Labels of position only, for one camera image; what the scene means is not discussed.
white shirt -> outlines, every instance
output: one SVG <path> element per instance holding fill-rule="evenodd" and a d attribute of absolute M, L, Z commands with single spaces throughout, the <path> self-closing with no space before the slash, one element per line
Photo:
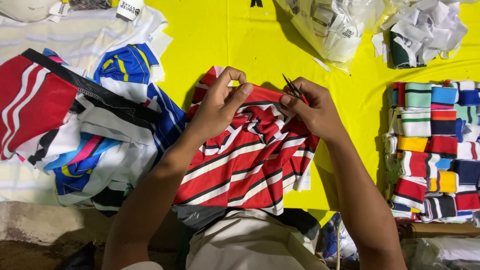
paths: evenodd
<path fill-rule="evenodd" d="M 229 212 L 193 236 L 187 269 L 328 270 L 314 255 L 311 241 L 257 209 Z M 123 270 L 162 270 L 155 262 L 139 262 Z"/>

yellow table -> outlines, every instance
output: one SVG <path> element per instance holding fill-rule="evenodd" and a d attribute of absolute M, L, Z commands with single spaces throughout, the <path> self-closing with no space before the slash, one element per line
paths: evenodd
<path fill-rule="evenodd" d="M 350 74 L 325 71 L 312 59 L 318 54 L 302 38 L 275 0 L 250 8 L 250 0 L 145 0 L 168 20 L 164 32 L 173 41 L 161 56 L 165 82 L 160 87 L 184 110 L 196 82 L 212 66 L 233 66 L 257 85 L 280 90 L 282 73 L 303 76 L 330 89 L 342 122 L 373 181 L 383 188 L 381 134 L 387 130 L 387 97 L 394 81 L 480 80 L 480 4 L 461 5 L 469 28 L 452 60 L 435 59 L 426 68 L 393 70 L 374 57 L 372 35 L 365 33 Z M 328 151 L 318 146 L 312 166 L 312 189 L 284 196 L 288 208 L 309 209 L 324 224 L 338 210 L 336 184 Z"/>

person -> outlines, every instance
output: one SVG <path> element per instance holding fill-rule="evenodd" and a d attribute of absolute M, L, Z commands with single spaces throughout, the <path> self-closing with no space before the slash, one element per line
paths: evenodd
<path fill-rule="evenodd" d="M 228 87 L 231 80 L 240 83 Z M 330 92 L 304 78 L 293 84 L 310 107 L 289 95 L 281 102 L 324 140 L 332 160 L 342 219 L 361 269 L 405 270 L 395 220 L 362 164 Z M 208 89 L 185 131 L 124 201 L 107 239 L 102 269 L 162 269 L 147 246 L 167 214 L 195 152 L 222 133 L 252 92 L 245 73 L 227 67 Z M 190 241 L 187 269 L 328 269 L 308 239 L 258 209 L 230 211 Z"/>

fingernail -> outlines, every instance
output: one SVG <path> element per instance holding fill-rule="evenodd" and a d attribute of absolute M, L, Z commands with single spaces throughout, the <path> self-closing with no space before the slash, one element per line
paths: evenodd
<path fill-rule="evenodd" d="M 280 98 L 280 101 L 285 105 L 287 105 L 290 102 L 290 100 L 292 100 L 292 98 L 289 95 L 283 95 Z"/>
<path fill-rule="evenodd" d="M 244 83 L 239 86 L 240 90 L 245 94 L 248 95 L 253 90 L 253 85 L 251 83 Z"/>

forearm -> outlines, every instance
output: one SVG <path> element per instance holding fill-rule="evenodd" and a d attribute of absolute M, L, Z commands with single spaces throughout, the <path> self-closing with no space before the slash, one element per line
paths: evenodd
<path fill-rule="evenodd" d="M 326 142 L 336 176 L 340 212 L 357 248 L 399 248 L 390 208 L 368 175 L 345 131 L 341 139 Z"/>
<path fill-rule="evenodd" d="M 148 261 L 148 242 L 170 209 L 200 144 L 182 134 L 123 202 L 107 239 L 105 258 L 112 260 L 104 261 L 106 269 Z"/>

